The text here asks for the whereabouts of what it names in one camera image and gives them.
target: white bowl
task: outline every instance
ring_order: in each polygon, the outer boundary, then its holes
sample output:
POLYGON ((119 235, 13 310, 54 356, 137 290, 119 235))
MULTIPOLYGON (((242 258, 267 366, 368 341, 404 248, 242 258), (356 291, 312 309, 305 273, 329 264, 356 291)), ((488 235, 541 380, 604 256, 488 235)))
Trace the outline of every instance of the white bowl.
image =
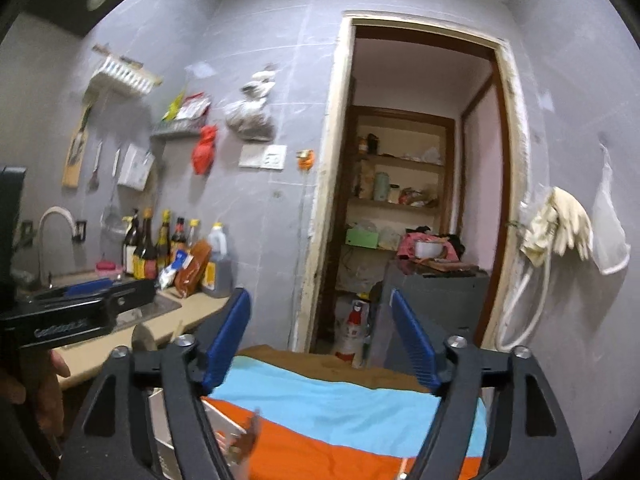
POLYGON ((421 260, 425 258, 437 258, 442 252, 442 242, 425 242, 419 240, 415 243, 415 257, 421 260))

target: brown fabric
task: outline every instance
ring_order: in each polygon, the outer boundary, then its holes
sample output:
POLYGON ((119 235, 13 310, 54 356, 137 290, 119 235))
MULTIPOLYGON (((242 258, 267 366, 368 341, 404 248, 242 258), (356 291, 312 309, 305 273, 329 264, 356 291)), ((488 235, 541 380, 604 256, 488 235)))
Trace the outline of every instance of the brown fabric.
POLYGON ((351 368, 349 364, 332 355, 274 350, 267 345, 245 348, 239 351, 238 355, 251 357, 310 379, 352 383, 372 389, 392 388, 428 393, 428 389, 420 386, 415 377, 384 368, 351 368))

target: bolt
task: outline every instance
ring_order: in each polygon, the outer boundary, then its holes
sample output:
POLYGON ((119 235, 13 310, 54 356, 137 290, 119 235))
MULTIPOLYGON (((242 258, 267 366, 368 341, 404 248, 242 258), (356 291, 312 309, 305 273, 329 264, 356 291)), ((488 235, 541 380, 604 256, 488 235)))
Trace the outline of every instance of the bolt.
POLYGON ((129 349, 126 346, 116 346, 113 350, 111 350, 111 357, 115 357, 117 359, 124 357, 129 353, 129 349))
POLYGON ((178 346, 191 346, 195 342, 196 342, 196 338, 194 338, 194 336, 191 334, 180 335, 177 338, 175 338, 175 341, 174 341, 174 343, 176 343, 178 346))
POLYGON ((466 339, 461 335, 452 335, 449 339, 447 339, 447 343, 452 348, 465 348, 466 347, 466 339))
POLYGON ((516 346, 516 348, 513 349, 513 353, 520 359, 529 359, 531 357, 531 350, 526 346, 516 346))

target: light blue fabric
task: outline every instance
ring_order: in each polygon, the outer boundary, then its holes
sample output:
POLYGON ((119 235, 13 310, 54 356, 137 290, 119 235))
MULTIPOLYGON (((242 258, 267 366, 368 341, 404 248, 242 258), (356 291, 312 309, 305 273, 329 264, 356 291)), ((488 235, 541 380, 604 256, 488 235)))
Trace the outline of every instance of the light blue fabric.
MULTIPOLYGON (((412 457, 420 451, 440 399, 430 394, 309 379, 236 356, 225 382, 210 395, 334 446, 412 457)), ((482 456, 484 405, 478 400, 467 456, 482 456)))

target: red package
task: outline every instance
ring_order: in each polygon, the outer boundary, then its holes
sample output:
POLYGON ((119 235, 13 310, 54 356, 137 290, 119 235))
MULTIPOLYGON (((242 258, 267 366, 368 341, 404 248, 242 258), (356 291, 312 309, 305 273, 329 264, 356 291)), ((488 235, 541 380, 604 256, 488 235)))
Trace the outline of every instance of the red package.
POLYGON ((217 133, 216 126, 203 126, 200 130, 200 140, 191 152, 191 164, 196 175, 207 173, 213 164, 216 155, 214 142, 217 133))

